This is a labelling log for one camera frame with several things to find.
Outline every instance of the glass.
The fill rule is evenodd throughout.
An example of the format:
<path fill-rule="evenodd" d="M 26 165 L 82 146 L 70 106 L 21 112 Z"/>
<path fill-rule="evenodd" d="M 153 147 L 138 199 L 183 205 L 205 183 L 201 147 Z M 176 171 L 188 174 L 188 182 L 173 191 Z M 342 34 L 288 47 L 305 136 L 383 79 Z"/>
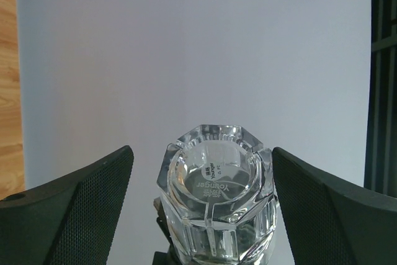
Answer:
<path fill-rule="evenodd" d="M 237 125 L 200 125 L 168 145 L 157 180 L 182 264 L 267 264 L 277 207 L 272 152 Z"/>

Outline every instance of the white table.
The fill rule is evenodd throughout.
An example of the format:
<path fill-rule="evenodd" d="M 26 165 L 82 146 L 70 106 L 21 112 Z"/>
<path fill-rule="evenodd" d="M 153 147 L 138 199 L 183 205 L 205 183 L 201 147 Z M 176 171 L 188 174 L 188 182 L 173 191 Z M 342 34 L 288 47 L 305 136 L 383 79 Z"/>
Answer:
<path fill-rule="evenodd" d="M 168 143 L 239 124 L 364 181 L 371 0 L 17 0 L 28 188 L 129 144 L 109 264 L 167 242 L 152 201 Z M 293 264 L 282 220 L 270 265 Z"/>

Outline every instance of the metal frame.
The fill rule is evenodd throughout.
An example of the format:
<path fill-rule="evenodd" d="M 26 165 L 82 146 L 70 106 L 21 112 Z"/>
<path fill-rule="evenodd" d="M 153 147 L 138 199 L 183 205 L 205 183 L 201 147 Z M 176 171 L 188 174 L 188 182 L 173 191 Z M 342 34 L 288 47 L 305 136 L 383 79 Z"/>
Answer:
<path fill-rule="evenodd" d="M 372 63 L 364 186 L 397 197 L 397 0 L 372 0 Z"/>

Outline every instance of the wooden floor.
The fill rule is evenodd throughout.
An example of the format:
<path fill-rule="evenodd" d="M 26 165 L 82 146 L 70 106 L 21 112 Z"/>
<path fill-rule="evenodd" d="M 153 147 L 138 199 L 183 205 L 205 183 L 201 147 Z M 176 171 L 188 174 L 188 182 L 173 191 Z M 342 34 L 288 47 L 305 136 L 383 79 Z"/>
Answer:
<path fill-rule="evenodd" d="M 0 199 L 23 190 L 16 0 L 0 0 Z"/>

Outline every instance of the faceted glass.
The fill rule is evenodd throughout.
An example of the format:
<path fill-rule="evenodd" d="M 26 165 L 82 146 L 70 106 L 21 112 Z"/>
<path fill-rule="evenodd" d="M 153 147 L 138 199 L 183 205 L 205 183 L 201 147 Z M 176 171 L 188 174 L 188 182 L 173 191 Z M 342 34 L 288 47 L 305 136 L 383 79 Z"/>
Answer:
<path fill-rule="evenodd" d="M 168 145 L 158 177 L 183 264 L 267 264 L 277 208 L 272 152 L 237 125 L 200 125 Z"/>

